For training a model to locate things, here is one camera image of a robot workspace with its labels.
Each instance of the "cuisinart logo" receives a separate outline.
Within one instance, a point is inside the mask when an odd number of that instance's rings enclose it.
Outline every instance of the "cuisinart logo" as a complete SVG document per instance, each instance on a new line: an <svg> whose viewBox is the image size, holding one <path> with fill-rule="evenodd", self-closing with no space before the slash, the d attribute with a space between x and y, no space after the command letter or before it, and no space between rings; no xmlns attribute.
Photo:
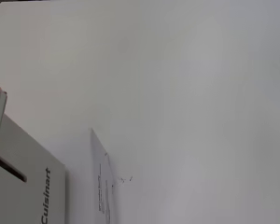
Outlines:
<svg viewBox="0 0 280 224"><path fill-rule="evenodd" d="M42 224L48 224L48 214L49 214L49 175L50 175L50 170L47 167L46 169L47 177L46 177L46 189L44 192L45 195L45 200L43 202L44 206L44 214L41 216L41 223Z"/></svg>

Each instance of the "cuisinart box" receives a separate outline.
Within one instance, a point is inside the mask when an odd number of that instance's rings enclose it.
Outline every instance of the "cuisinart box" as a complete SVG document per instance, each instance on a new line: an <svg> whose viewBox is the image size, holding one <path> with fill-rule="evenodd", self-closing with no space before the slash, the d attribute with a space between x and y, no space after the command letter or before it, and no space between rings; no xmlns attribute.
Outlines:
<svg viewBox="0 0 280 224"><path fill-rule="evenodd" d="M0 224L64 224L65 169L8 116L0 89Z"/></svg>

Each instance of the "white surface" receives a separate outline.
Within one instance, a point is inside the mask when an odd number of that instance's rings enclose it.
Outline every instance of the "white surface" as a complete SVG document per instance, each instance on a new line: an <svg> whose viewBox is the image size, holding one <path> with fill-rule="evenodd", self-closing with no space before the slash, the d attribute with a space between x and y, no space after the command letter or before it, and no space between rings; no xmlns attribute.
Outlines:
<svg viewBox="0 0 280 224"><path fill-rule="evenodd" d="M0 84L72 172L69 223L88 127L128 179L119 223L280 223L280 0L2 4Z"/></svg>

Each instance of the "white table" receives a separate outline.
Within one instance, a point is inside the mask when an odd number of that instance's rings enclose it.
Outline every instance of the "white table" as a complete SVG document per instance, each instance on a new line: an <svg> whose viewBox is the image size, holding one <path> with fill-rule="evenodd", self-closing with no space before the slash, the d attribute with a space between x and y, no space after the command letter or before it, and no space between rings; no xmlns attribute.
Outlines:
<svg viewBox="0 0 280 224"><path fill-rule="evenodd" d="M280 1L4 3L0 84L75 178L68 223L93 127L120 224L280 224Z"/></svg>

